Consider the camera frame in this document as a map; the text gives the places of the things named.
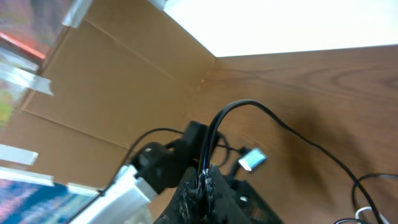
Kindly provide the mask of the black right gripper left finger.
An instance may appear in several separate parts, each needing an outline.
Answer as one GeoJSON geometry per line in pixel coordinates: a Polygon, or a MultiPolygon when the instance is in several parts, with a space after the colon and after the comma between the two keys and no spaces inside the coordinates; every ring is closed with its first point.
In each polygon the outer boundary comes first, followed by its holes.
{"type": "Polygon", "coordinates": [[[197,203],[197,171],[189,167],[170,203],[154,224],[194,224],[200,222],[197,203]]]}

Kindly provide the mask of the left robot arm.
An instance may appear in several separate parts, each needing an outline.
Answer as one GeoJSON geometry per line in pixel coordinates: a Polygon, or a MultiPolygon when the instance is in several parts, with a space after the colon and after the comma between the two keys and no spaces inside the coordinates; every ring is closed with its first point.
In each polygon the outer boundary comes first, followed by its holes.
{"type": "Polygon", "coordinates": [[[156,223],[282,223],[238,170],[254,171],[267,157],[242,147],[228,174],[212,165],[199,177],[199,158],[208,127],[191,121],[181,138],[150,142],[129,158],[113,180],[68,223],[126,223],[165,189],[176,191],[156,223]]]}

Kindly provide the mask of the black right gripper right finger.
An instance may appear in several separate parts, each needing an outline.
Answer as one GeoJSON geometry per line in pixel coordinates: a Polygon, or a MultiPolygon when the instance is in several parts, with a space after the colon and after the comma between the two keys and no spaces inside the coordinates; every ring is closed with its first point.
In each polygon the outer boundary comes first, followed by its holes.
{"type": "Polygon", "coordinates": [[[217,166],[205,172],[205,220],[207,223],[250,224],[217,166]]]}

